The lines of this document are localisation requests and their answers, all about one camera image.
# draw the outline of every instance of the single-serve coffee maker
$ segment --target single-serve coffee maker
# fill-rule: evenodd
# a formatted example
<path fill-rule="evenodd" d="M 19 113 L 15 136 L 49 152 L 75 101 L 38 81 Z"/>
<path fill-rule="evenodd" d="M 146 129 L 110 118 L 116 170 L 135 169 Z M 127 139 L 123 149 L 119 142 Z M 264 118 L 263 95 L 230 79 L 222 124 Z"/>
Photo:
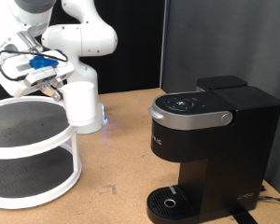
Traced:
<path fill-rule="evenodd" d="M 194 92 L 164 94 L 148 109 L 151 149 L 180 162 L 178 184 L 156 189 L 156 224 L 194 224 L 254 209 L 280 115 L 280 101 L 237 77 L 201 78 Z"/>

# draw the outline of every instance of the cable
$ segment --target cable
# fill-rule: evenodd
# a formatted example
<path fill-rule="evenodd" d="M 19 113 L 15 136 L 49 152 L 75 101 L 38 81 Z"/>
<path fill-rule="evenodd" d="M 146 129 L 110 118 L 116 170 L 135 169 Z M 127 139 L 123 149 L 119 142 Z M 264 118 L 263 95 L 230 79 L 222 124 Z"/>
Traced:
<path fill-rule="evenodd" d="M 68 62 L 67 56 L 65 54 L 63 54 L 62 52 L 60 52 L 60 53 L 62 54 L 62 56 L 65 57 L 65 60 L 54 57 L 54 56 L 50 56 L 50 55 L 47 55 L 47 54 L 42 54 L 42 53 L 22 52 L 22 51 L 13 51 L 13 50 L 1 50 L 0 51 L 0 56 L 1 56 L 2 53 L 31 54 L 31 55 L 36 55 L 36 56 L 41 55 L 41 56 L 48 57 L 48 58 L 51 58 L 51 59 L 54 59 L 54 60 L 57 60 L 57 61 L 61 61 L 61 62 L 65 62 L 65 63 Z M 19 76 L 19 77 L 16 77 L 16 78 L 8 77 L 7 74 L 3 71 L 1 64 L 0 64 L 0 72 L 2 73 L 2 75 L 6 79 L 8 79 L 10 81 L 22 81 L 27 77 L 27 75 Z"/>
<path fill-rule="evenodd" d="M 262 200 L 277 200 L 278 202 L 280 202 L 280 199 L 269 197 L 269 196 L 261 196 L 261 197 L 259 197 L 259 201 L 262 201 Z"/>

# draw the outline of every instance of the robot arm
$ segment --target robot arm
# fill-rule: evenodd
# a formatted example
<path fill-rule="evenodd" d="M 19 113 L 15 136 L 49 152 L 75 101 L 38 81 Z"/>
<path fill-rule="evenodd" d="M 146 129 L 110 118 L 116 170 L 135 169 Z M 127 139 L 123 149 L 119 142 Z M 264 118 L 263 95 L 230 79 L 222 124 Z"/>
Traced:
<path fill-rule="evenodd" d="M 34 39 L 47 30 L 55 2 L 0 1 L 0 84 L 14 97 L 41 90 L 59 101 L 62 95 L 51 86 L 58 87 L 74 72 L 65 55 L 56 50 L 43 52 Z"/>
<path fill-rule="evenodd" d="M 42 43 L 51 49 L 61 49 L 74 65 L 75 72 L 68 83 L 87 81 L 94 84 L 96 119 L 78 133 L 94 133 L 107 123 L 104 105 L 99 102 L 96 71 L 82 63 L 79 57 L 103 56 L 113 53 L 118 44 L 115 30 L 105 23 L 96 11 L 93 0 L 62 0 L 63 10 L 80 24 L 50 26 L 42 35 Z"/>

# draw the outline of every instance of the button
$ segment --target button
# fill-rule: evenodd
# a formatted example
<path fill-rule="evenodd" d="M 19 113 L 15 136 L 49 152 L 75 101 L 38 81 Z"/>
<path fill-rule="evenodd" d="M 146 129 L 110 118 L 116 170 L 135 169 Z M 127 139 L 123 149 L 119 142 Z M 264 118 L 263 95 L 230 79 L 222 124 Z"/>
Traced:
<path fill-rule="evenodd" d="M 223 124 L 228 124 L 229 122 L 231 122 L 232 120 L 232 116 L 230 114 L 224 114 L 221 118 L 221 122 Z"/>

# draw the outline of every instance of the dark background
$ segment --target dark background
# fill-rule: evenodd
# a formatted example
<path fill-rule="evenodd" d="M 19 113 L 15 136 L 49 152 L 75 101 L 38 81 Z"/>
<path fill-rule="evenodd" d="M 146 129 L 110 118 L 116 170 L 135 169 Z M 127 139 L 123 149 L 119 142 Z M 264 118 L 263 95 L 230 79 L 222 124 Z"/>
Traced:
<path fill-rule="evenodd" d="M 280 0 L 168 2 L 165 91 L 233 75 L 280 99 Z M 265 179 L 280 191 L 280 120 Z"/>
<path fill-rule="evenodd" d="M 159 87 L 164 0 L 94 0 L 94 3 L 102 19 L 119 37 L 113 54 L 81 58 L 97 71 L 99 93 Z M 79 21 L 68 16 L 58 0 L 50 25 L 69 23 Z M 0 86 L 0 99 L 7 97 L 10 96 Z"/>

